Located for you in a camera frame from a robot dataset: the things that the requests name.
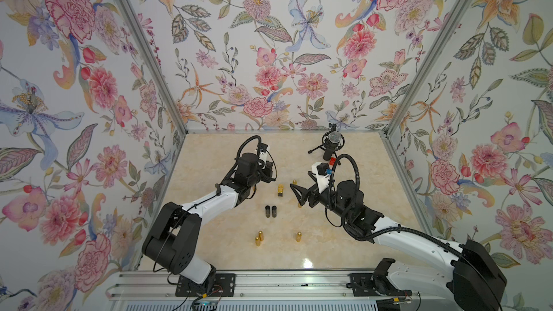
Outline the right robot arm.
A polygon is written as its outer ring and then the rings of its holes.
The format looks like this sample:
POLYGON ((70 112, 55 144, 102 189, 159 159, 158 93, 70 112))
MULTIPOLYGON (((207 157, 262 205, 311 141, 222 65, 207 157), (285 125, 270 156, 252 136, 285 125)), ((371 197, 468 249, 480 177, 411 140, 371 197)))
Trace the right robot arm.
POLYGON ((364 204, 359 167, 348 154, 334 164, 313 164, 310 188, 291 184, 302 206, 324 206, 340 219, 339 226, 358 242, 387 246, 427 263, 411 268, 383 259, 373 278, 388 290, 415 290, 453 301, 462 310, 502 310, 507 279, 485 247, 468 239, 458 243, 406 227, 364 204))

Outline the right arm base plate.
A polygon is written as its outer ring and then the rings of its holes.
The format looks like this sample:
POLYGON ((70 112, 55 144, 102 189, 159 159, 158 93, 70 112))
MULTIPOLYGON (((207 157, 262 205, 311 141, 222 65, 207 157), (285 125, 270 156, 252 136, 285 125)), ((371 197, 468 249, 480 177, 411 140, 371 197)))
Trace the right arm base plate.
POLYGON ((384 277, 373 277, 373 273, 352 273, 346 287, 355 297, 411 297, 411 290, 395 288, 384 277))

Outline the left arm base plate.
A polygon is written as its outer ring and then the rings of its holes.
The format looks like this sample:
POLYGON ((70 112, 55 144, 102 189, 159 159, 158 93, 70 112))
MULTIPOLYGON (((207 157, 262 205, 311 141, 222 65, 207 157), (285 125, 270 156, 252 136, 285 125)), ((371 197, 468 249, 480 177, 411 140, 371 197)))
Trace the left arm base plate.
POLYGON ((195 283, 184 276, 177 282, 175 295, 177 297, 233 297, 236 288, 236 274, 214 273, 201 284, 195 283))

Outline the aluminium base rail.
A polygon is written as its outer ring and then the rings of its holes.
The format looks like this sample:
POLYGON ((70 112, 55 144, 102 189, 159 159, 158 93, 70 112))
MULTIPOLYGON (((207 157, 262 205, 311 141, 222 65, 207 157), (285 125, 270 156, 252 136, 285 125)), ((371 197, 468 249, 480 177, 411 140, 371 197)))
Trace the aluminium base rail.
POLYGON ((108 310, 458 310, 420 287, 380 296, 351 285, 348 270, 224 271, 214 292, 199 298, 174 276, 123 273, 109 289, 108 310))

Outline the black microphone on tripod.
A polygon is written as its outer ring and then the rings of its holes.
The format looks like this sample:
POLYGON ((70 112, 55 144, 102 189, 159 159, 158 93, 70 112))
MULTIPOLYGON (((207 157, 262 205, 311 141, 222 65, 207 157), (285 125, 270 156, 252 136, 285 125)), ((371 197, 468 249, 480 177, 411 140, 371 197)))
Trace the black microphone on tripod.
POLYGON ((312 154, 317 150, 323 151, 324 161, 330 161, 332 158, 337 158, 337 152, 345 145, 345 138, 339 132, 337 124, 330 124, 327 131, 321 138, 321 144, 308 151, 312 154))

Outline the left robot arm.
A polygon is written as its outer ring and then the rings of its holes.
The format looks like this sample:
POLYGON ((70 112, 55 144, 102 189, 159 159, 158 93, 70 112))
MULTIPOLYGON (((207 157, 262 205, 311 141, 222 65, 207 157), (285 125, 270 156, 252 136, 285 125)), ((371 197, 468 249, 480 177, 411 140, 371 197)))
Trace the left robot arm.
POLYGON ((161 208, 145 237, 142 254, 172 275, 211 290, 216 268, 196 254, 202 227, 250 200, 259 183, 276 181, 276 172, 269 146, 262 138, 254 135, 246 139, 237 151, 233 166, 213 192, 187 204, 168 202, 161 208))

